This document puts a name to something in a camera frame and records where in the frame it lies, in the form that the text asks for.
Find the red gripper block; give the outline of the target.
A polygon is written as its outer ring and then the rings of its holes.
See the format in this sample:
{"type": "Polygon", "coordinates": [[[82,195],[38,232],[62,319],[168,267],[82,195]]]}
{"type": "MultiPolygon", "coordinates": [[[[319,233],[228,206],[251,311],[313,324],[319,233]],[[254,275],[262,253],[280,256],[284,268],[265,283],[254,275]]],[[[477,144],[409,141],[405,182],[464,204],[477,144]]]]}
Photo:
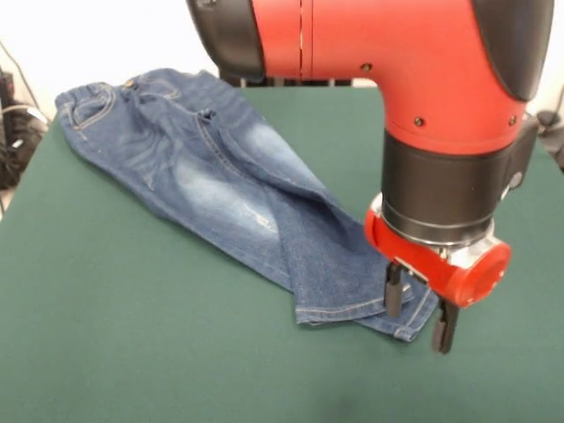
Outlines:
{"type": "Polygon", "coordinates": [[[381,194],[368,208],[365,233],[369,243],[391,261],[386,270],[384,292],[388,316],[400,315],[401,266],[440,296],[432,349],[444,355],[452,348],[460,308],[484,300],[503,278],[511,259],[511,247],[495,237],[494,226],[468,246],[436,247],[408,241],[387,225],[382,215],[381,194]]]}

